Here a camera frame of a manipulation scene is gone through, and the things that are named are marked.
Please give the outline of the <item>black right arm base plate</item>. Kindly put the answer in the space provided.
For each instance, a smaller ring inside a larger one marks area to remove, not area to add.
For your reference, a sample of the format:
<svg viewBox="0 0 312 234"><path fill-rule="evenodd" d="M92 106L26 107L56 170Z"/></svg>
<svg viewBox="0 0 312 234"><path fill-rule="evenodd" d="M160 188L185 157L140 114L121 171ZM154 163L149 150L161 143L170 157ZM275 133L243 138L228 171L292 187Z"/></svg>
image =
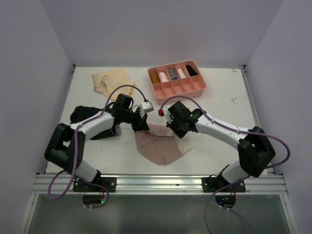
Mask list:
<svg viewBox="0 0 312 234"><path fill-rule="evenodd" d="M210 175L208 177L202 177L201 178L201 185L202 185L202 190L204 193L213 193L217 191L218 189L229 185L230 183L227 182L225 179L222 178L221 174L223 171L229 166L229 164L221 170L221 172L218 175ZM232 185L231 187L228 187L221 192L239 192L239 193L244 193L246 192L245 188L245 183L244 181L241 183L238 183L236 185Z"/></svg>

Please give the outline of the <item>pink underwear cream waistband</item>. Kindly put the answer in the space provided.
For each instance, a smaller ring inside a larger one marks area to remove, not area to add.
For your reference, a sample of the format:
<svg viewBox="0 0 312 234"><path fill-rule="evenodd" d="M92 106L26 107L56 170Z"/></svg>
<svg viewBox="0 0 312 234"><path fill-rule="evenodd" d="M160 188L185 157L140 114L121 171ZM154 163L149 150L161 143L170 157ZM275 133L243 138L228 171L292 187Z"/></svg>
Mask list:
<svg viewBox="0 0 312 234"><path fill-rule="evenodd" d="M194 147L165 126L150 124L148 131L134 132L138 152L156 165L169 165Z"/></svg>

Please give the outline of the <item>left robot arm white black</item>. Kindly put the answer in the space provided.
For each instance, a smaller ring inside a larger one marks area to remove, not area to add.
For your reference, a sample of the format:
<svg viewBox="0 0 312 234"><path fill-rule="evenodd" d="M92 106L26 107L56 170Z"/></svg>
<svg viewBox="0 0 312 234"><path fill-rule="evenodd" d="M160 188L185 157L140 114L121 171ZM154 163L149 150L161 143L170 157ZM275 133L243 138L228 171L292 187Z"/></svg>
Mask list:
<svg viewBox="0 0 312 234"><path fill-rule="evenodd" d="M118 95L115 102L92 117L78 123L58 124L48 143L44 157L67 173L84 180L84 186L94 192L101 187L101 179L96 168L83 160L85 143L104 131L127 123L133 131L148 131L147 113L154 110L151 102L141 102L134 111L130 105L132 97Z"/></svg>

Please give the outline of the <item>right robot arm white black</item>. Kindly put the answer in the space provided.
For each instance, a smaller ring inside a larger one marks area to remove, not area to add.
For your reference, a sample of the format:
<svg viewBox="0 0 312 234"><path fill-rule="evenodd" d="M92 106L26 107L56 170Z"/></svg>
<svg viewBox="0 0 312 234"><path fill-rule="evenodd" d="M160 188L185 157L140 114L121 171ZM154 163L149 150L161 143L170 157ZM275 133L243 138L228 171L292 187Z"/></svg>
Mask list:
<svg viewBox="0 0 312 234"><path fill-rule="evenodd" d="M159 110L167 119L166 126L175 135L183 138L188 132L214 137L238 152L238 160L226 166L218 175L217 185L222 191L229 191L234 182L246 177L259 177L276 153L263 129L238 128L225 122L217 122L199 108L190 111L182 102L165 105Z"/></svg>

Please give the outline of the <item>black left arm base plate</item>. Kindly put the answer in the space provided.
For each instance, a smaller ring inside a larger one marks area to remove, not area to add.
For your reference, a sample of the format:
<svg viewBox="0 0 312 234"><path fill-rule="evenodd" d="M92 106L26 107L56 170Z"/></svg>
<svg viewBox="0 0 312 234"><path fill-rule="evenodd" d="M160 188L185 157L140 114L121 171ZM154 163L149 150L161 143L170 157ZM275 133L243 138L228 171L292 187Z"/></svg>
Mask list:
<svg viewBox="0 0 312 234"><path fill-rule="evenodd" d="M85 181L82 178L75 178L73 191L82 193L105 192L114 193L116 191L116 177L102 177L97 175L91 182Z"/></svg>

